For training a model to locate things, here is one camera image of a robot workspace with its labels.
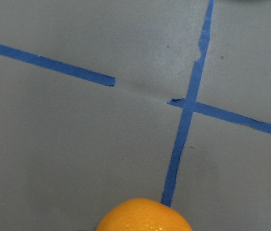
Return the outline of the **orange mandarin fruit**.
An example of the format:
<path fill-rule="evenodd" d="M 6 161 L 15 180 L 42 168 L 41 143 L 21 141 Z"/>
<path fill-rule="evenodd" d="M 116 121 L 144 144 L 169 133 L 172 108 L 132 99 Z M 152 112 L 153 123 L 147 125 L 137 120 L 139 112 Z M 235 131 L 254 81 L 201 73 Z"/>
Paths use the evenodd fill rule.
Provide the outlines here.
<path fill-rule="evenodd" d="M 187 220 L 176 210 L 159 202 L 130 199 L 108 212 L 97 231 L 191 231 Z"/>

